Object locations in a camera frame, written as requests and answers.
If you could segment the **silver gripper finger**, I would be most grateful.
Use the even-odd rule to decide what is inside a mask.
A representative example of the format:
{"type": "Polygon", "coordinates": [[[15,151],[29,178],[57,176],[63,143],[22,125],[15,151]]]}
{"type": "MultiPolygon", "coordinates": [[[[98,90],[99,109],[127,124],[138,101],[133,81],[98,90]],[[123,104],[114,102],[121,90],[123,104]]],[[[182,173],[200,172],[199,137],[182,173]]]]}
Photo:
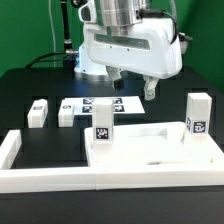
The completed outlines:
{"type": "Polygon", "coordinates": [[[118,91],[122,90],[124,88],[124,80],[121,76],[121,70],[115,67],[107,66],[106,71],[111,77],[113,88],[118,91]]]}
{"type": "Polygon", "coordinates": [[[153,100],[155,98],[155,89],[159,79],[150,76],[144,76],[143,79],[145,81],[144,86],[145,99],[147,101],[153,100]]]}

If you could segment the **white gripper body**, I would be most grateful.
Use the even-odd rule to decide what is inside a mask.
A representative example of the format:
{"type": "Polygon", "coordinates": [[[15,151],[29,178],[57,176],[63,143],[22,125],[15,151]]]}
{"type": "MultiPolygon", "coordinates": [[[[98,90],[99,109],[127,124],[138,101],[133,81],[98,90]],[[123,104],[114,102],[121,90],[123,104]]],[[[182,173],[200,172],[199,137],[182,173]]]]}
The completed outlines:
{"type": "Polygon", "coordinates": [[[176,19],[147,0],[87,0],[78,15],[92,62],[158,79],[181,70],[176,19]]]}

